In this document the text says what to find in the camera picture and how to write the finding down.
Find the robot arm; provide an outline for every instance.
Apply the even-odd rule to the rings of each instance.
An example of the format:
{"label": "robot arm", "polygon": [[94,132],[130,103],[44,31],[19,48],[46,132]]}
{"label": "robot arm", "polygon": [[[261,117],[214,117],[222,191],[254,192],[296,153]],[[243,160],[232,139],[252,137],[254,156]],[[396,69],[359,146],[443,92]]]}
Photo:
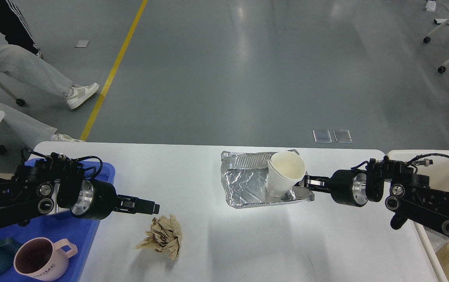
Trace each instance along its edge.
{"label": "robot arm", "polygon": [[[339,204],[363,207],[368,201],[379,202],[383,196],[384,182],[390,182],[389,196],[384,200],[387,209],[395,212],[390,221],[399,229],[411,219],[449,237],[449,192],[432,189],[430,178],[414,171],[416,166],[428,166],[432,160],[419,161],[428,154],[409,162],[370,159],[350,170],[338,170],[332,177],[305,176],[304,187],[313,191],[330,193]],[[366,164],[366,170],[359,169]]]}
{"label": "robot arm", "polygon": [[[104,219],[112,211],[158,214],[160,205],[132,196],[117,195],[112,184],[96,180],[102,168],[98,157],[70,159],[53,152],[35,166],[18,166],[11,180],[0,178],[0,228],[24,224],[31,218],[56,212],[56,205],[69,209],[77,218]],[[80,163],[99,159],[92,175]]]}

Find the aluminum foil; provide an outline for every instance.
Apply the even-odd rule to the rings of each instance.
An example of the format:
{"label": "aluminum foil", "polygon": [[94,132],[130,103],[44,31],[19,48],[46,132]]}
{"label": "aluminum foil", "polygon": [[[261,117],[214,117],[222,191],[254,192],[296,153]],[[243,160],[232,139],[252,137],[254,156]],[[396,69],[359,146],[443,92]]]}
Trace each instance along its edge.
{"label": "aluminum foil", "polygon": [[305,187],[294,186],[282,198],[266,192],[268,159],[276,152],[221,153],[221,183],[226,202],[235,209],[313,201],[315,195]]}

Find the white stripe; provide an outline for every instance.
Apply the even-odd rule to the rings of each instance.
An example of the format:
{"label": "white stripe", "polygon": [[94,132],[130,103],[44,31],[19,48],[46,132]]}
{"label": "white stripe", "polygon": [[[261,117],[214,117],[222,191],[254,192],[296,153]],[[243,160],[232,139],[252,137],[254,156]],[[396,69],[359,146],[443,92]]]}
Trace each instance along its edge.
{"label": "white stripe", "polygon": [[31,40],[33,40],[33,42],[34,42],[33,36],[31,35],[31,32],[29,32],[29,27],[26,25],[26,23],[24,21],[24,17],[22,16],[22,14],[20,14],[20,11],[18,11],[16,5],[13,4],[10,0],[5,0],[5,1],[9,5],[10,10],[19,18],[19,21],[21,22],[22,26],[24,27],[24,29],[28,33],[28,35],[31,38]]}

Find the shoe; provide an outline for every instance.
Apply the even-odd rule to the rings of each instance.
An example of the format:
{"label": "shoe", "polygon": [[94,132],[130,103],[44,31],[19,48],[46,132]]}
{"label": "shoe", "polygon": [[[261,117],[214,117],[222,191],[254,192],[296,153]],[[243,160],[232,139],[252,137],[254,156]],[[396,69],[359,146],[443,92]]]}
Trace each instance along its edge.
{"label": "shoe", "polygon": [[73,85],[71,89],[72,94],[66,98],[66,102],[70,109],[76,109],[99,89],[99,84],[94,82],[89,86]]}
{"label": "shoe", "polygon": [[80,139],[71,138],[71,136],[66,134],[54,134],[51,137],[51,141],[60,141],[60,142],[85,142]]}

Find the gray pants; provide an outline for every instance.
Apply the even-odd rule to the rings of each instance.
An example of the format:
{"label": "gray pants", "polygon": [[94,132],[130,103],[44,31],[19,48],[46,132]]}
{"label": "gray pants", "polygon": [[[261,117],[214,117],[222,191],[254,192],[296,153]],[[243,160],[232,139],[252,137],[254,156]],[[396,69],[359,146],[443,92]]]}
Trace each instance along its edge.
{"label": "gray pants", "polygon": [[[0,72],[22,83],[63,97],[72,86],[72,81],[53,66],[15,45],[0,45]],[[0,103],[0,111],[5,112],[4,123],[32,148],[49,140],[56,132],[56,128],[5,104]]]}

